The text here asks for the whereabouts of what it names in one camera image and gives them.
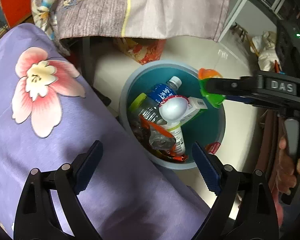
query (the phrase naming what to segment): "purple fabric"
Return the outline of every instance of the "purple fabric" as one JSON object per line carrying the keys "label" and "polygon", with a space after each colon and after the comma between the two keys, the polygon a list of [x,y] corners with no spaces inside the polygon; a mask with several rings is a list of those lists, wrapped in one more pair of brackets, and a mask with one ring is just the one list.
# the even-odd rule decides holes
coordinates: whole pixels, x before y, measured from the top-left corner
{"label": "purple fabric", "polygon": [[[59,96],[62,120],[47,138],[35,135],[30,118],[16,124],[11,100],[19,77],[15,65],[29,47],[61,56],[45,33],[31,24],[10,30],[0,40],[0,222],[12,237],[11,225],[29,171],[57,169],[100,140],[103,158],[88,188],[78,196],[103,239],[190,240],[209,207],[172,171],[159,171],[134,143],[86,81],[76,80],[86,98]],[[57,193],[53,201],[63,230],[71,233]]]}

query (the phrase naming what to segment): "red packaging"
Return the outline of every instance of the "red packaging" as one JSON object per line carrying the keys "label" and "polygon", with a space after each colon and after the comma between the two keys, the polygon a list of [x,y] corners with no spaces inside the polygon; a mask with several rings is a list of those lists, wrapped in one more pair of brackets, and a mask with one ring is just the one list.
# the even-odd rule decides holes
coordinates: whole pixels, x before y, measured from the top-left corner
{"label": "red packaging", "polygon": [[216,154],[217,150],[219,149],[220,147],[220,143],[219,142],[214,142],[214,143],[210,143],[208,144],[205,149],[208,153],[211,153],[211,154]]}
{"label": "red packaging", "polygon": [[119,50],[141,65],[159,60],[165,43],[166,40],[114,38]]}

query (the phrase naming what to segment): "white plastic cap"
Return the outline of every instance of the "white plastic cap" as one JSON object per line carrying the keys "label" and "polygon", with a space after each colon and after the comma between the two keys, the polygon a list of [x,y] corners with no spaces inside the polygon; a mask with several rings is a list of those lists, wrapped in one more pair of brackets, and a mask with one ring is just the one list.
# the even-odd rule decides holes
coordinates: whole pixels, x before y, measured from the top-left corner
{"label": "white plastic cap", "polygon": [[169,82],[175,84],[177,86],[177,89],[179,89],[179,87],[182,84],[182,81],[180,80],[180,78],[173,76],[172,78],[170,78]]}

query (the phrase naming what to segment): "blue bottle label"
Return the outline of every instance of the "blue bottle label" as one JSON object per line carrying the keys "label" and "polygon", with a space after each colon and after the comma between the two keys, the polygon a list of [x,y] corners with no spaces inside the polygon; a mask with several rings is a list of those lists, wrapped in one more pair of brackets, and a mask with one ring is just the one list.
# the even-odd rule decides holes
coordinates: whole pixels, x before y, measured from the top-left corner
{"label": "blue bottle label", "polygon": [[151,92],[147,94],[152,100],[156,101],[158,104],[161,103],[162,100],[169,96],[176,95],[175,92],[171,88],[169,88],[166,84],[157,84]]}

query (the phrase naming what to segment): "person's hand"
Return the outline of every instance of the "person's hand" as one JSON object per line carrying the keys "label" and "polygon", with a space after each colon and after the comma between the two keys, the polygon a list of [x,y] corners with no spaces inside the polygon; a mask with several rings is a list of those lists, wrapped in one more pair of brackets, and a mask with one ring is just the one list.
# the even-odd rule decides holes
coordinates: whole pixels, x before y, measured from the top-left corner
{"label": "person's hand", "polygon": [[[279,141],[279,165],[277,169],[277,188],[287,195],[291,194],[289,188],[295,187],[297,178],[294,176],[295,164],[286,152],[287,141],[282,137]],[[300,159],[297,164],[297,172],[300,174]]]}

